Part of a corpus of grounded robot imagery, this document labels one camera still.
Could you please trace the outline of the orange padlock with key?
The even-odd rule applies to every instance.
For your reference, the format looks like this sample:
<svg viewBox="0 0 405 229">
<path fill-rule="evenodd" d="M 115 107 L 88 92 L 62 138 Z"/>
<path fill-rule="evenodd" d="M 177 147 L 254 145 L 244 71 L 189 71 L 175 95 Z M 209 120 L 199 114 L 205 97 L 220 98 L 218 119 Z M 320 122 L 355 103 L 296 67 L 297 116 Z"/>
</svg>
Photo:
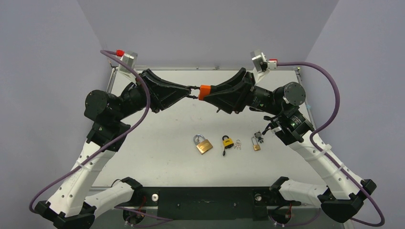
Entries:
<svg viewBox="0 0 405 229">
<path fill-rule="evenodd" d="M 207 96 L 207 95 L 209 95 L 211 93 L 211 86 L 210 85 L 187 86 L 186 88 L 191 89 L 191 90 L 199 90 L 200 91 L 198 96 L 187 95 L 186 98 L 203 100 L 205 96 Z"/>
</svg>

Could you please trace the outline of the yellow padlock with keys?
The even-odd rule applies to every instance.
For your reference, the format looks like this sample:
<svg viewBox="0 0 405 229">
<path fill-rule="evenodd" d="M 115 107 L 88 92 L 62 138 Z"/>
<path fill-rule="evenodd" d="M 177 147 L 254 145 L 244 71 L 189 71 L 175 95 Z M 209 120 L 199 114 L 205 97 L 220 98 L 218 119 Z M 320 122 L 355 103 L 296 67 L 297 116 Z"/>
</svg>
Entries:
<svg viewBox="0 0 405 229">
<path fill-rule="evenodd" d="M 224 146 L 222 155 L 225 156 L 226 150 L 232 148 L 234 146 L 234 142 L 229 136 L 224 135 L 224 136 L 222 136 L 222 143 Z"/>
</svg>

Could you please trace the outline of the small brass padlock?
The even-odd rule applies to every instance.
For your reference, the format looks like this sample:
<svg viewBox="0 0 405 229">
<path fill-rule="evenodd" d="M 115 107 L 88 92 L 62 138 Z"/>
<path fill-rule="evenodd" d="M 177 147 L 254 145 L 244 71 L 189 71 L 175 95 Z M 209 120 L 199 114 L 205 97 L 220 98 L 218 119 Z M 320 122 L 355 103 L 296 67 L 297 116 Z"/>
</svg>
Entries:
<svg viewBox="0 0 405 229">
<path fill-rule="evenodd" d="M 251 141 L 252 141 L 253 150 L 254 151 L 260 151 L 261 147 L 259 145 L 259 142 L 258 142 L 257 138 L 255 136 L 253 136 L 253 137 L 251 137 Z"/>
</svg>

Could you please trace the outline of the large brass padlock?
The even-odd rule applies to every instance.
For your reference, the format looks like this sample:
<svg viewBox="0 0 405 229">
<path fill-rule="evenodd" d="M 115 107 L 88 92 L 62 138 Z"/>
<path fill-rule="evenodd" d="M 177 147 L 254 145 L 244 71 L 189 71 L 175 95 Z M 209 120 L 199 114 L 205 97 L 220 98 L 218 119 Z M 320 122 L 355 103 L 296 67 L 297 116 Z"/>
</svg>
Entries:
<svg viewBox="0 0 405 229">
<path fill-rule="evenodd" d="M 193 142 L 201 155 L 213 148 L 213 145 L 203 135 L 197 134 L 193 137 Z"/>
</svg>

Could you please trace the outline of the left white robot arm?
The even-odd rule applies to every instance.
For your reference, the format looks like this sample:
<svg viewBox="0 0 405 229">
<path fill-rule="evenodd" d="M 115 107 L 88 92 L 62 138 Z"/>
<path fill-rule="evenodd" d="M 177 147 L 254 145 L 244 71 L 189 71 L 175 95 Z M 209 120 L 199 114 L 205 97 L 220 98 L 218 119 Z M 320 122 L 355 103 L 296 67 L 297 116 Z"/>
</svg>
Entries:
<svg viewBox="0 0 405 229">
<path fill-rule="evenodd" d="M 163 111 L 190 94 L 191 87 L 163 80 L 149 69 L 131 80 L 120 95 L 90 92 L 85 99 L 85 116 L 93 126 L 75 165 L 58 179 L 60 186 L 50 198 L 31 204 L 30 209 L 58 229 L 88 229 L 97 217 L 122 203 L 139 204 L 142 185 L 130 177 L 95 195 L 88 192 L 135 129 L 125 124 L 124 118 L 142 111 L 144 120 L 148 112 Z"/>
</svg>

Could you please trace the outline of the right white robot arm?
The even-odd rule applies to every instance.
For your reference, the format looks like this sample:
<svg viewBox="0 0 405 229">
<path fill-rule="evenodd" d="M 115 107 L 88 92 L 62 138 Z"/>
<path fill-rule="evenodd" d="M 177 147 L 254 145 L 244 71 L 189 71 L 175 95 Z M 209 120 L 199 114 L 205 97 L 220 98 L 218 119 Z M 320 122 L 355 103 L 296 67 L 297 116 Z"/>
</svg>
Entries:
<svg viewBox="0 0 405 229">
<path fill-rule="evenodd" d="M 311 204 L 334 221 L 344 223 L 353 219 L 376 189 L 372 180 L 360 178 L 333 154 L 331 146 L 323 142 L 299 111 L 306 99 L 299 83 L 267 90 L 257 85 L 252 72 L 242 68 L 221 84 L 201 85 L 198 98 L 229 114 L 237 114 L 246 107 L 267 113 L 267 131 L 297 152 L 324 181 L 323 185 L 312 185 L 280 177 L 269 191 L 274 203 Z"/>
</svg>

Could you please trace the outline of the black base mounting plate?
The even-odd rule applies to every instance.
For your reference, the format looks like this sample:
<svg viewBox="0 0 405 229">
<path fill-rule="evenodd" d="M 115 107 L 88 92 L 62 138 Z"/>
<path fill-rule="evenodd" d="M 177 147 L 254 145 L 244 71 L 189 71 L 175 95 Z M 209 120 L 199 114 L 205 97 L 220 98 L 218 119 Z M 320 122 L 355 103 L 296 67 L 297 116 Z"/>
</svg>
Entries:
<svg viewBox="0 0 405 229">
<path fill-rule="evenodd" d="M 267 220 L 272 208 L 299 206 L 269 187 L 143 187 L 122 207 L 156 207 L 173 220 Z"/>
</svg>

